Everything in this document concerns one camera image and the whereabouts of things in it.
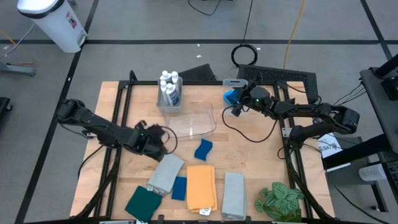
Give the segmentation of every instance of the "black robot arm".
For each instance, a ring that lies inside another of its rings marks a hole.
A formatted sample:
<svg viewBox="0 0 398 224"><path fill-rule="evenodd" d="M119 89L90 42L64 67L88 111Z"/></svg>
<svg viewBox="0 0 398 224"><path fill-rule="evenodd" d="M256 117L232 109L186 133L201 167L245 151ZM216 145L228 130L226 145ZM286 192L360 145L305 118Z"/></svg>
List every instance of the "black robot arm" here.
<svg viewBox="0 0 398 224"><path fill-rule="evenodd" d="M300 148L307 138L331 132L353 134L359 121L359 114L345 106L332 106L328 103L319 105L299 105L295 100L279 101L270 93L254 83L235 88L239 104L232 109L232 114L239 116L243 106L256 110L272 119L287 117L320 118L321 123L307 127L294 126L284 129L288 144Z"/></svg>
<svg viewBox="0 0 398 224"><path fill-rule="evenodd" d="M100 144L107 147L123 147L135 154L143 154L157 161L167 150L162 142L165 131L155 124L146 128L140 121L134 128L120 127L87 109L80 100L64 100L56 113L60 124L81 126L97 135Z"/></svg>

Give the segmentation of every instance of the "yellow cable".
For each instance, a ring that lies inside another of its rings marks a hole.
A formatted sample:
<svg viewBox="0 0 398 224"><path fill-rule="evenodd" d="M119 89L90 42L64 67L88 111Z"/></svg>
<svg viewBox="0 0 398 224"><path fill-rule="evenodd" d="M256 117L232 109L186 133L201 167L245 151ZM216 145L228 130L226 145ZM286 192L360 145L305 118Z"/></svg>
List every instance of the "yellow cable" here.
<svg viewBox="0 0 398 224"><path fill-rule="evenodd" d="M294 32L296 31L297 24L299 23L299 20L300 20L300 17L301 17L301 13L303 12L303 9L304 9L304 5L305 5L305 0L303 0L303 2L301 3L300 12L298 12L296 23L294 24L292 34L290 35L289 42L287 43L287 46L286 46L285 59L284 59L284 69L285 69L285 65L286 65L286 58L287 58L287 53L289 52L290 43L292 41Z"/></svg>
<svg viewBox="0 0 398 224"><path fill-rule="evenodd" d="M0 29L0 33L5 36L12 44L16 45L16 43L6 34L6 32L4 32L3 30ZM26 56L29 57L30 60L32 62L17 62L17 63L13 63L13 65L34 65L35 64L35 60L32 56L30 56L29 53L27 53L21 46L17 46L17 48Z"/></svg>

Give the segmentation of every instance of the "wooden table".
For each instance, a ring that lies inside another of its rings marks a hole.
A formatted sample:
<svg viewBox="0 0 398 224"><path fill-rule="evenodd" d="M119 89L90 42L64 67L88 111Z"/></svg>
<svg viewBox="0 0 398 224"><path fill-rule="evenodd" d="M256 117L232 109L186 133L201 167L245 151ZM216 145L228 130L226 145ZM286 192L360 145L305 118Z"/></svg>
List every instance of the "wooden table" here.
<svg viewBox="0 0 398 224"><path fill-rule="evenodd" d="M302 82L289 82L289 84L304 91ZM117 87L118 82L103 82L95 110L96 114L111 120ZM271 86L266 86L266 88L273 94L274 90ZM244 174L247 216L251 216L252 220L270 220L265 213L259 213L254 208L254 201L260 198L258 192L262 188L268 187L270 189L273 182L283 182L286 186L289 186L285 161L277 157L277 151L282 147L279 124L275 127L270 138L262 143L256 144L245 140L236 131L227 128L223 124L221 119L221 112L223 110L222 94L223 88L219 85L184 86L184 102L209 101L213 105L213 114L216 119L217 127L214 133L206 138L213 142L213 149L208 154L206 162L195 159L193 156L196 148L200 145L200 138L179 141L178 148L175 151L175 155L185 161L179 176L186 177L187 166L189 165L210 164L215 166L216 193L219 209L212 212L209 217L204 217L197 213L190 213L187 210L186 201L172 200L171 194L168 194L163 199L153 219L157 219L158 215L163 214L166 220L202 220L205 218L209 220L222 220L221 206L223 201L225 172L240 172ZM307 97L304 93L300 93L291 88L289 88L289 96L290 98L296 98L296 103L307 103ZM153 123L164 125L164 117L156 107L156 101L157 86L134 85L132 88L127 126L134 126L142 119L146 120L148 125ZM122 100L118 124L121 122L123 105L124 103ZM263 115L253 110L249 110L245 116L240 116L238 118L227 116L226 122L229 125L239 128L251 139L264 138L268 135L274 124L273 120L265 118ZM308 126L311 125L311 123L311 118L295 118L296 125ZM317 141L314 139L308 139L305 143L318 147ZM98 140L89 140L85 157L90 155L98 146ZM171 141L166 145L169 149L173 148L173 146L174 142ZM308 146L303 147L301 154L309 190L325 211L334 216L320 154L310 149ZM104 150L90 159L82 169L76 188L71 215L76 215L80 212L96 192L100 181L103 159ZM124 208L138 185L146 187L157 165L158 162L149 157L138 156L123 149L114 198L113 219L134 219ZM108 193L106 192L103 196L102 215L104 214L107 201ZM301 200L300 208L302 208L302 213L305 217L305 209L303 209L304 206Z"/></svg>

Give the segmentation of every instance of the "price tag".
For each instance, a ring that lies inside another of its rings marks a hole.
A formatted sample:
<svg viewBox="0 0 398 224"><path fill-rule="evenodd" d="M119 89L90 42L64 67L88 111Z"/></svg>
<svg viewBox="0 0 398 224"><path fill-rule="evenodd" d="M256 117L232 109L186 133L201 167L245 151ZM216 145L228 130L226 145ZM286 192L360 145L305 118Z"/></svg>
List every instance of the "price tag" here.
<svg viewBox="0 0 398 224"><path fill-rule="evenodd" d="M211 208L203 208L203 209L199 210L200 215L210 215L210 212L211 212Z"/></svg>

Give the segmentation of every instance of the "white cable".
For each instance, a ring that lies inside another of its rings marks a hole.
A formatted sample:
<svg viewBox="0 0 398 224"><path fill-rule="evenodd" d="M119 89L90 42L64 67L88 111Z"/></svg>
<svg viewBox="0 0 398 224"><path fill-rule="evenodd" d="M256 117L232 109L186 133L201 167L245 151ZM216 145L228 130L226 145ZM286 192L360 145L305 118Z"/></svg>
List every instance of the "white cable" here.
<svg viewBox="0 0 398 224"><path fill-rule="evenodd" d="M9 53L11 53L13 50L15 50L15 49L18 47L18 45L25 39L25 37L31 32L31 30L33 29L33 26L35 26L34 23L31 25L31 27L30 27L29 30L26 32L26 34L18 41L18 43L17 43L16 45L14 45L14 46L12 47L12 49L10 49L10 50L7 51L5 54L3 54L2 56L0 56L0 58L5 57L5 56L8 55Z"/></svg>

